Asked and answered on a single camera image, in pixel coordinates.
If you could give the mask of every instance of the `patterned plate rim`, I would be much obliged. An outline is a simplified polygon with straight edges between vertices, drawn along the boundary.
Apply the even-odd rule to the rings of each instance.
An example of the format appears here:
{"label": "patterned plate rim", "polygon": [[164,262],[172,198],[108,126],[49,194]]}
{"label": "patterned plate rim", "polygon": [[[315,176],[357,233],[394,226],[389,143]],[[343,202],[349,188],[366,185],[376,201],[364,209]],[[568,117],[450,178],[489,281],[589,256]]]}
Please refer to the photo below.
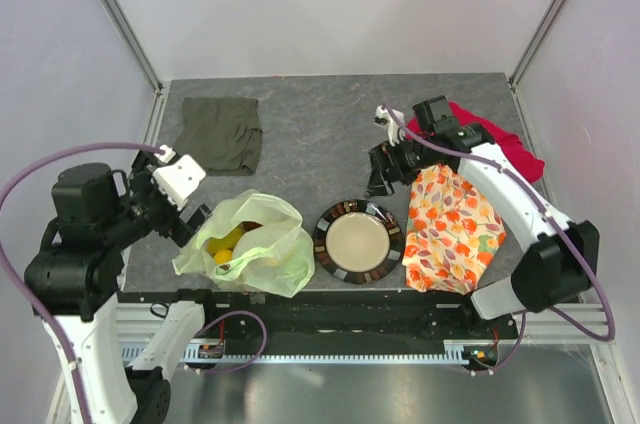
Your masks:
{"label": "patterned plate rim", "polygon": [[[360,212],[378,219],[389,234],[389,252],[387,257],[374,269],[365,272],[355,272],[343,269],[329,256],[326,246],[327,231],[339,217],[352,212]],[[404,237],[402,229],[393,214],[381,205],[364,199],[350,199],[341,201],[327,209],[313,230],[313,254],[318,262],[329,274],[336,279],[351,284],[366,284],[378,281],[388,275],[402,260],[404,252]]]}

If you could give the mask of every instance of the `red cloth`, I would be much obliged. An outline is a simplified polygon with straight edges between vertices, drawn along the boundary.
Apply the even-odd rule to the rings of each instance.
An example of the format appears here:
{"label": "red cloth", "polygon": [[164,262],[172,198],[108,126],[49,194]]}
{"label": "red cloth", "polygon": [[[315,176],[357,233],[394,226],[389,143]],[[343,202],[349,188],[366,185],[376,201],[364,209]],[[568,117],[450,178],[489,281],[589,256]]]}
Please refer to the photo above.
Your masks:
{"label": "red cloth", "polygon": [[[513,167],[515,167],[527,181],[534,183],[542,177],[542,173],[544,172],[544,161],[537,159],[533,154],[527,151],[516,134],[511,134],[500,129],[493,122],[472,114],[455,102],[449,101],[449,106],[451,107],[453,115],[458,118],[458,121],[460,121],[461,126],[466,126],[472,122],[482,124],[496,140],[496,144],[502,148],[502,152],[507,156],[511,165],[513,165]],[[415,117],[409,121],[409,129],[416,134],[422,134]]]}

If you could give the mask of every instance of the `dark green cloth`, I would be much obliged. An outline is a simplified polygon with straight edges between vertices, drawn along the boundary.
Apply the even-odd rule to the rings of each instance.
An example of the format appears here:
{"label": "dark green cloth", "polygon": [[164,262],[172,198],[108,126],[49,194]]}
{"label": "dark green cloth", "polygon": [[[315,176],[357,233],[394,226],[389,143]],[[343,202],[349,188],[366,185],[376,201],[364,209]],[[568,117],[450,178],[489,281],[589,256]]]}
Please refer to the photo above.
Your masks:
{"label": "dark green cloth", "polygon": [[246,97],[187,97],[184,130],[173,148],[210,176],[254,174],[262,151],[258,101]]}

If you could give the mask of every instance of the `gray tabletop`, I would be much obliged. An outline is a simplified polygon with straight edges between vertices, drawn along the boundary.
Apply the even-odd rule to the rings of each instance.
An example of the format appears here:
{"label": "gray tabletop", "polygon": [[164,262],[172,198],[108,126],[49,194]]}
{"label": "gray tabletop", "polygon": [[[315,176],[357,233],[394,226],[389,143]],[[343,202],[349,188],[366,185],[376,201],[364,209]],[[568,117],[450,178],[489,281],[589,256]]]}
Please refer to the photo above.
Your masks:
{"label": "gray tabletop", "polygon": [[[377,76],[266,77],[174,81],[162,119],[159,144],[172,145],[183,127],[185,97],[243,96],[259,100],[263,150],[258,171],[246,177],[208,177],[191,199],[186,215],[201,203],[257,189],[290,202],[312,233],[320,215],[333,204],[362,198],[369,178],[368,150],[386,139],[373,124],[376,106],[388,103],[412,115],[411,107],[444,94],[471,112],[521,136],[524,130],[504,74],[415,74]],[[406,228],[409,188],[396,186],[391,197],[373,199]],[[173,291],[215,288],[204,276],[176,276],[175,245],[156,235],[133,246],[125,291]],[[508,235],[480,285],[509,275],[522,253]],[[356,286],[339,281],[319,265],[307,290],[401,289],[405,269],[380,281]]]}

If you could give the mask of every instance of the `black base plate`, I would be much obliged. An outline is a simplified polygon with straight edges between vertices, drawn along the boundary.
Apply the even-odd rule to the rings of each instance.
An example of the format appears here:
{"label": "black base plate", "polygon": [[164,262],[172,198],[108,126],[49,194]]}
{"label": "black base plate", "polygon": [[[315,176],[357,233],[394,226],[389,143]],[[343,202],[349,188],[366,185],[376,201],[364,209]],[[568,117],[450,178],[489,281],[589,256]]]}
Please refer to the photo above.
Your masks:
{"label": "black base plate", "polygon": [[[173,293],[121,293],[120,302],[171,302]],[[458,322],[462,296],[448,292],[303,291],[292,299],[262,293],[215,293],[216,315],[232,310],[258,314],[269,331],[266,355],[399,355],[442,353],[443,340],[493,340],[491,328]],[[511,316],[493,324],[501,339],[515,339]],[[251,355],[261,340],[249,318],[225,322],[228,355]]]}

